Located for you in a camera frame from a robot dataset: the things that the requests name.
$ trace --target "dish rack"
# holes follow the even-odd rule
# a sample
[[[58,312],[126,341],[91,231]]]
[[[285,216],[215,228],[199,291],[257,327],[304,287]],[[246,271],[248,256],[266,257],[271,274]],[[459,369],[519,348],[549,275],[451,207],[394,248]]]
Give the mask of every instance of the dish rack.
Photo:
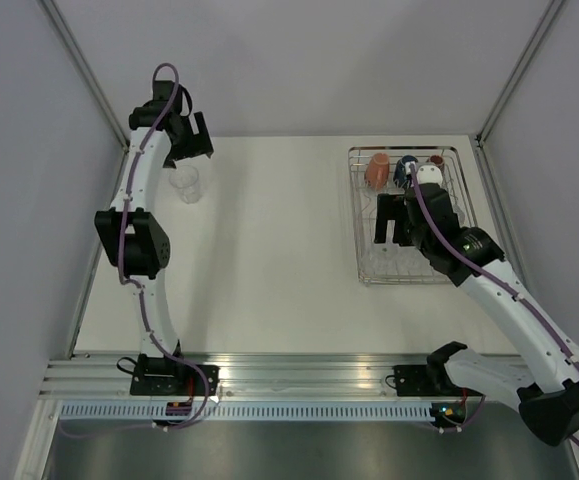
[[[389,155],[389,181],[376,192],[365,182],[365,171],[376,153]],[[365,284],[438,284],[449,279],[431,268],[429,261],[415,247],[400,247],[392,242],[394,222],[389,222],[387,242],[373,242],[376,228],[377,196],[379,193],[404,193],[396,187],[393,174],[398,161],[413,155],[419,164],[432,155],[444,159],[443,188],[449,192],[461,226],[475,227],[476,216],[467,189],[460,156],[453,147],[353,147],[349,150],[349,175],[353,205],[353,225],[356,240],[358,278]]]

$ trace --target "gray wall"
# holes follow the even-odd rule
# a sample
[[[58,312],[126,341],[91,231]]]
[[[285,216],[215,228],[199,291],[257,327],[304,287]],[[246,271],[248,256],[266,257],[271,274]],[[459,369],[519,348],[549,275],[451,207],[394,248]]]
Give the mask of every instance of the gray wall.
[[[488,142],[536,297],[579,342],[579,2]]]
[[[119,118],[166,58],[215,135],[340,135],[475,132],[548,1],[57,3]]]
[[[0,0],[0,479],[65,351],[119,147],[34,0]]]

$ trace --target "clear glass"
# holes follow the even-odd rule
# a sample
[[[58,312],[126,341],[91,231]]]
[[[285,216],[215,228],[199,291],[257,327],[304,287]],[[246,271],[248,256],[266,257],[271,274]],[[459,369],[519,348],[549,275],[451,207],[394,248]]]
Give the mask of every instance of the clear glass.
[[[177,165],[176,169],[169,173],[169,183],[183,202],[191,204],[200,200],[200,175],[196,167]]]

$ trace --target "white tabletop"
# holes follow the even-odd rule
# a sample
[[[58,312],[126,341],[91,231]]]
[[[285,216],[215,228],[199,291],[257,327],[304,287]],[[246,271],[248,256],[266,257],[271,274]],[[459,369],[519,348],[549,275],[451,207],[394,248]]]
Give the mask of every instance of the white tabletop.
[[[427,353],[458,340],[515,353],[452,285],[358,281],[347,151],[423,144],[458,150],[478,225],[495,237],[466,136],[216,138],[211,160],[189,162],[204,188],[195,205],[163,171],[154,214],[171,240],[167,296],[183,350]],[[103,253],[77,351],[138,350],[128,289]]]

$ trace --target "metal frame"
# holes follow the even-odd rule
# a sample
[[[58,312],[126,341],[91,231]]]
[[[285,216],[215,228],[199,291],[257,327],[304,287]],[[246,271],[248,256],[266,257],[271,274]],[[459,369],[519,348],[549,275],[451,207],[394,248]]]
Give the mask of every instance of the metal frame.
[[[487,138],[489,138],[491,135],[491,132],[496,126],[501,113],[507,106],[507,103],[509,103],[509,100],[516,91],[516,88],[536,58],[541,45],[544,43],[547,35],[549,35],[549,32],[556,24],[556,21],[560,17],[560,14],[562,13],[568,1],[569,0],[550,0],[549,5],[547,5],[547,8],[542,14],[542,17],[540,17],[540,20],[538,21],[538,25],[536,25],[535,30],[531,34],[531,38],[520,54],[520,58],[516,62],[511,75],[507,79],[505,86],[502,88],[496,103],[494,103],[491,112],[489,112],[489,115],[487,116],[487,119],[485,120],[482,128],[476,135],[480,146],[482,146],[482,143],[486,141]]]
[[[489,210],[493,217],[498,238],[509,262],[516,271],[516,275],[523,284],[527,285],[527,275],[523,268],[525,262],[522,257],[522,252],[518,248],[518,237],[509,219],[509,213],[506,208],[507,204],[496,178],[490,157],[487,156],[485,151],[486,147],[479,145],[474,135],[471,135],[469,138],[471,139],[473,153],[476,157],[476,164],[478,165],[478,171],[480,172],[485,196],[489,202]]]
[[[87,59],[82,53],[82,49],[78,45],[78,42],[76,41],[76,38],[71,31],[71,28],[67,24],[64,15],[60,11],[60,8],[54,0],[37,0],[37,2],[38,5],[40,5],[40,8],[42,8],[42,10],[47,15],[49,23],[65,47],[67,55],[73,62],[76,70],[78,70],[78,74],[85,82],[87,89],[96,101],[98,108],[100,108],[102,115],[109,124],[109,128],[111,128],[113,131],[113,134],[120,145],[123,147],[127,146],[129,144],[129,140],[124,133],[122,123],[120,123],[118,117],[116,117],[111,103],[107,99],[107,96],[102,90],[102,87],[100,87],[98,79],[94,75],[89,62],[87,62]]]
[[[109,199],[107,204],[113,200],[114,195],[120,187],[120,181],[122,180],[122,171],[124,169],[125,157],[127,154],[127,148],[123,148],[119,155],[119,161],[116,166],[116,181],[113,183],[111,190],[108,192],[107,198]],[[102,255],[102,244],[95,239],[95,247],[91,252],[91,256],[87,259],[87,277],[84,279],[82,288],[78,293],[78,303],[71,319],[71,327],[69,329],[70,336],[68,344],[65,346],[64,358],[71,358],[73,352],[76,348],[76,343],[78,341],[78,333],[80,333],[80,327],[85,318],[85,312],[87,310],[87,303],[89,301],[89,295],[91,294],[91,288],[93,287],[93,280],[96,276],[96,270],[98,268],[98,262],[100,261],[100,256]]]
[[[31,425],[22,447],[15,480],[44,480],[47,458],[51,451],[61,403],[58,400],[38,400]]]

